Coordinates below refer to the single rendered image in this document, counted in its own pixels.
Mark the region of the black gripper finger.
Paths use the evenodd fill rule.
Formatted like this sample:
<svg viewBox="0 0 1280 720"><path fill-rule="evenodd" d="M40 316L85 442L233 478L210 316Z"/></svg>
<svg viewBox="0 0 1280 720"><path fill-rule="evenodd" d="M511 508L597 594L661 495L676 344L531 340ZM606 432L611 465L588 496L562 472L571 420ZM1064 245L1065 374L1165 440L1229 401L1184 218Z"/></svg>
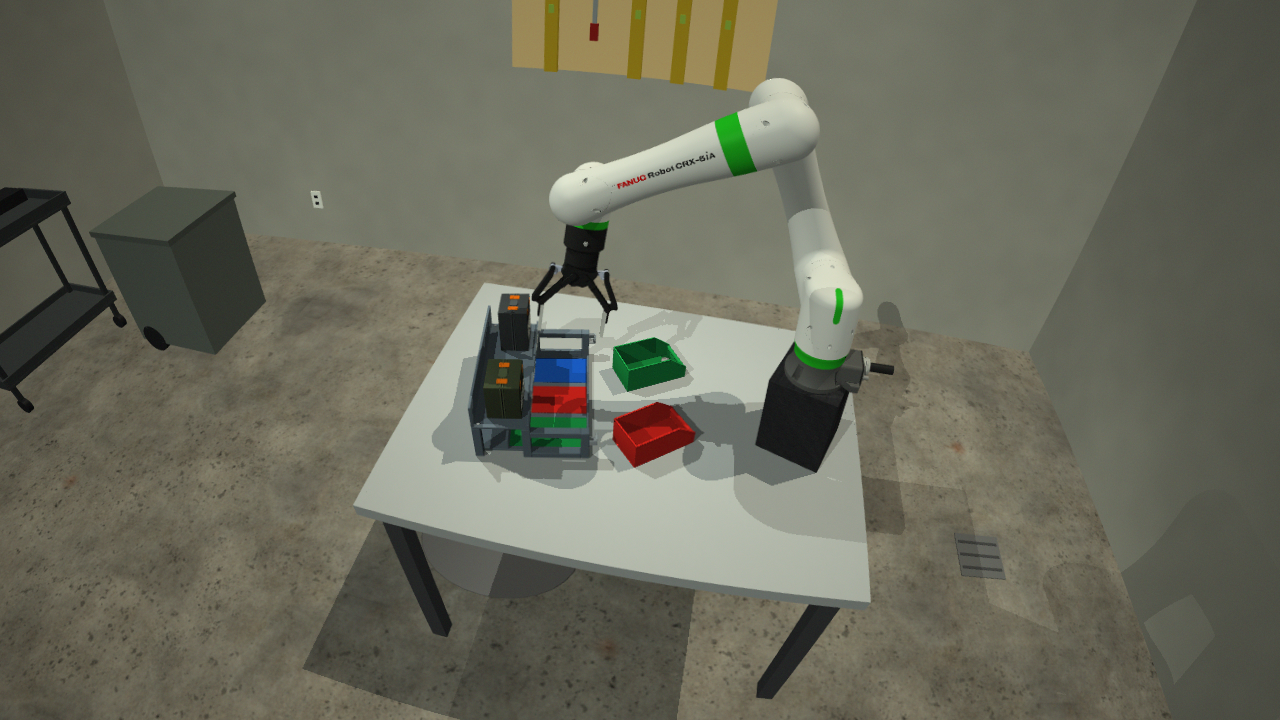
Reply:
<svg viewBox="0 0 1280 720"><path fill-rule="evenodd" d="M552 277L558 272L561 272L561 269L562 266L556 265L556 263L550 263L549 272L547 272L547 275L544 275L541 282L538 284L538 288L534 290L532 292L531 300L538 302L538 316L539 316L538 331L541 331L541 318L544 311L544 304L547 302L547 300L549 300L553 295L556 295L559 290L564 288L566 284L570 284L570 282L576 278L576 273L572 273L567 278L564 278L563 275L561 277L561 281L556 282L556 284L553 284L549 290L547 290L545 293L541 293L543 290L545 290L547 284L550 282ZM540 296L540 293L543 297Z"/></svg>
<svg viewBox="0 0 1280 720"><path fill-rule="evenodd" d="M611 299L611 304L608 304L605 301L605 299L602 295L600 290L598 290L595 282L594 281L591 282L586 274L582 274L582 281L588 284L589 290L593 291L593 293L595 295L595 297L599 301L599 304L602 304L604 314L602 313L602 323L600 323L600 329L599 329L599 337L603 338L604 328L605 328L605 324L608 322L609 313L612 310L614 310L614 311L618 310L618 305L616 302L614 293L613 293L613 290L611 287L611 281L609 281L611 274L609 274L609 270L605 269L604 272L603 270L596 270L596 272L598 272L598 275L600 275L602 281L604 281L607 293L608 293L608 296Z"/></svg>

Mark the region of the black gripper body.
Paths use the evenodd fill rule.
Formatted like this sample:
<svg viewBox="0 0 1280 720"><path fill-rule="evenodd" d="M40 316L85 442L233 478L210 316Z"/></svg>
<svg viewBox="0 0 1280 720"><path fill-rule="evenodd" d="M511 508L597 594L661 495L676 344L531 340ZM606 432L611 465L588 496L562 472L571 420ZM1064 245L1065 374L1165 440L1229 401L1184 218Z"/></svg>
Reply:
<svg viewBox="0 0 1280 720"><path fill-rule="evenodd" d="M564 275L564 278L567 278L572 273L576 273L576 278L571 281L570 284L573 287L579 286L584 288L588 284L582 281L582 274L586 274L591 282L598 275L596 272L598 258L599 252L585 254L585 252L575 252L571 249L566 249L564 264L563 264L564 266L562 266L561 273Z"/></svg>

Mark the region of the red bin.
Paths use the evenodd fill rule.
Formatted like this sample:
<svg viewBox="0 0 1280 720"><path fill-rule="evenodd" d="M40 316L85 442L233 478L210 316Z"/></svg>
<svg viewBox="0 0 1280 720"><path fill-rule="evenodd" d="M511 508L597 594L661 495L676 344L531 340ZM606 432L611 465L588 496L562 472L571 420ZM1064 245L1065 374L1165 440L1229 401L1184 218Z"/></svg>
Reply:
<svg viewBox="0 0 1280 720"><path fill-rule="evenodd" d="M655 402L614 418L613 441L637 468L692 443L692 429L673 406Z"/></svg>

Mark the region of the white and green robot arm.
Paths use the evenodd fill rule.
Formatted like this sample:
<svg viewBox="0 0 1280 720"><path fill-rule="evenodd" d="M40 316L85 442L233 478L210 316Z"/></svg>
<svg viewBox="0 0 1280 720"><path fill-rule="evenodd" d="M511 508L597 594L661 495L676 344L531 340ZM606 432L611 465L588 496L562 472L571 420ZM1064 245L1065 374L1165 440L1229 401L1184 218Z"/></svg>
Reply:
<svg viewBox="0 0 1280 720"><path fill-rule="evenodd" d="M748 109L628 158L589 161L562 176L550 190L550 210L566 224L567 249L602 252L611 211L672 190L772 168L803 304L785 375L815 395L841 387L858 393L869 372L893 375L893 366L870 363L861 350L851 348L863 293L829 214L817 163L819 136L803 88L790 79L765 79L754 88Z"/></svg>

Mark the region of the green bin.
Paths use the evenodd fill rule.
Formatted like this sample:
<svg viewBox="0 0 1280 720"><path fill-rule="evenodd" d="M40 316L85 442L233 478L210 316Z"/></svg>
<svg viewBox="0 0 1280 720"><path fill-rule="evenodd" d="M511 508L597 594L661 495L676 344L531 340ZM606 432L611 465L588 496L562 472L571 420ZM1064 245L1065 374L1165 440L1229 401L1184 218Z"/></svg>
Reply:
<svg viewBox="0 0 1280 720"><path fill-rule="evenodd" d="M662 357L669 360L660 361ZM655 337L614 346L612 368L627 392L684 375L684 363L668 343Z"/></svg>

